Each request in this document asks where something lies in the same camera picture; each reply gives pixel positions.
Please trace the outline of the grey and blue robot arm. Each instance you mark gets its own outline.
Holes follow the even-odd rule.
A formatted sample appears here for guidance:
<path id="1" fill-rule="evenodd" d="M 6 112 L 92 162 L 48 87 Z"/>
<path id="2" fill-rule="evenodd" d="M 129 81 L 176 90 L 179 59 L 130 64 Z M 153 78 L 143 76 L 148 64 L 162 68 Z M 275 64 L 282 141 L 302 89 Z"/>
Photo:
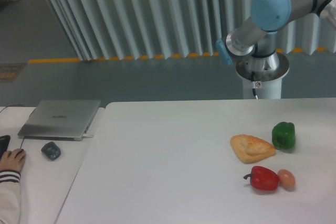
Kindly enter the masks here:
<path id="1" fill-rule="evenodd" d="M 335 0 L 252 0 L 249 18 L 216 41 L 218 55 L 223 63 L 231 65 L 236 57 L 257 51 L 256 43 L 268 33 L 277 32 L 308 14 L 335 26 Z"/>

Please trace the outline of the person's hand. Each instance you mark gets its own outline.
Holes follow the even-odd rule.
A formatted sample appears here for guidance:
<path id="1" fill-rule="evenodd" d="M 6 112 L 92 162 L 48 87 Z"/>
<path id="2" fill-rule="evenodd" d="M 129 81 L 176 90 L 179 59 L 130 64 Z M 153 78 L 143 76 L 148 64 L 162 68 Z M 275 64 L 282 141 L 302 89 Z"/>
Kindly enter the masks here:
<path id="1" fill-rule="evenodd" d="M 26 152 L 17 148 L 13 151 L 5 151 L 1 157 L 1 172 L 10 171 L 20 173 L 25 164 Z"/>

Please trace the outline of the striped cuff cream sleeve forearm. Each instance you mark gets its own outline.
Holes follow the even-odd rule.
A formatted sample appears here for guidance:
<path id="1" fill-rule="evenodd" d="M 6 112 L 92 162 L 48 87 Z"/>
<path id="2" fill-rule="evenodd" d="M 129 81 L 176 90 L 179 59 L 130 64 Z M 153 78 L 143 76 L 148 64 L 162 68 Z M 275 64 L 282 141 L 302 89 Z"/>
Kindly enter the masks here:
<path id="1" fill-rule="evenodd" d="M 1 171 L 1 223 L 19 223 L 20 220 L 20 173 Z"/>

